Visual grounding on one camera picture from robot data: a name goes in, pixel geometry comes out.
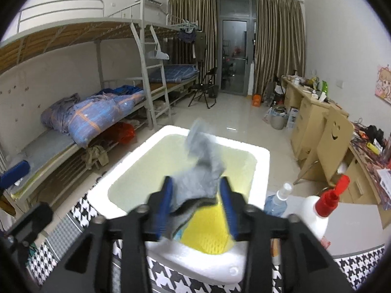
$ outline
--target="black and white fabric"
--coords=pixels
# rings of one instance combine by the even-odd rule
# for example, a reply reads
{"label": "black and white fabric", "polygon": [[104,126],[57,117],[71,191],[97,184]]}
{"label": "black and white fabric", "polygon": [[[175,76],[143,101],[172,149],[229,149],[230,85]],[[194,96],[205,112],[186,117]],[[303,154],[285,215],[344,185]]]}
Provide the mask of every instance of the black and white fabric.
{"label": "black and white fabric", "polygon": [[335,258],[335,262],[345,273],[351,286],[357,290],[364,279],[372,272],[384,254],[384,246],[365,252],[357,252],[348,257]]}
{"label": "black and white fabric", "polygon": [[[44,243],[29,262],[31,273],[39,285],[53,271],[76,238],[88,227],[91,219],[98,215],[88,202],[87,194],[71,208],[62,221],[50,233]],[[122,258],[122,240],[113,244],[113,293],[120,293],[120,269]],[[342,272],[354,289],[357,289],[368,274],[377,265],[384,253],[384,246],[372,248],[335,258]],[[209,285],[187,277],[162,263],[147,257],[149,277],[152,288],[157,292],[171,293],[237,293],[241,292],[241,283],[230,285]],[[278,266],[273,266],[272,293],[282,293],[282,276]]]}

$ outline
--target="yellow sponge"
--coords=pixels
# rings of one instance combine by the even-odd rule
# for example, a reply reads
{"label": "yellow sponge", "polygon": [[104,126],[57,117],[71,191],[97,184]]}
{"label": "yellow sponge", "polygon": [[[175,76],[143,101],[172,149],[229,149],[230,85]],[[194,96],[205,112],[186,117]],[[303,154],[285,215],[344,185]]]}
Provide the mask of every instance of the yellow sponge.
{"label": "yellow sponge", "polygon": [[207,254],[221,254],[232,248],[233,240],[220,200],[217,205],[195,212],[180,242]]}

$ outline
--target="blue handle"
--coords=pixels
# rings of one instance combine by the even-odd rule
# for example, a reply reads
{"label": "blue handle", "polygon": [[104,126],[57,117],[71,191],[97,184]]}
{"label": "blue handle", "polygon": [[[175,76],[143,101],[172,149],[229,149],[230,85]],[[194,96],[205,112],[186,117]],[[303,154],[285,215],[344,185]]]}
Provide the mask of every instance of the blue handle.
{"label": "blue handle", "polygon": [[27,161],[21,161],[0,176],[0,190],[10,188],[15,182],[30,172],[30,164]]}

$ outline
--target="gray bucket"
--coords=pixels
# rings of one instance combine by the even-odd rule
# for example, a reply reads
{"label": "gray bucket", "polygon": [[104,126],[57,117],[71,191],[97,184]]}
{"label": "gray bucket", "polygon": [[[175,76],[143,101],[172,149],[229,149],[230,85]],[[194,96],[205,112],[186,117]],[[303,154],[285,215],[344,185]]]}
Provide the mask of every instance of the gray bucket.
{"label": "gray bucket", "polygon": [[282,130],[287,125],[287,121],[288,114],[286,113],[285,109],[282,110],[281,107],[272,109],[270,124],[273,129]]}

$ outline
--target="glass door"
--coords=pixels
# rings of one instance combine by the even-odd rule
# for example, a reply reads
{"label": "glass door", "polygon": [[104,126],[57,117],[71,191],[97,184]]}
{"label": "glass door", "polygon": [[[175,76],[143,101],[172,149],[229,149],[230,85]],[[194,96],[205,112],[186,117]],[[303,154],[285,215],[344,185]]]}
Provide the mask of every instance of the glass door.
{"label": "glass door", "polygon": [[222,92],[247,95],[253,60],[251,0],[218,1],[218,75]]}

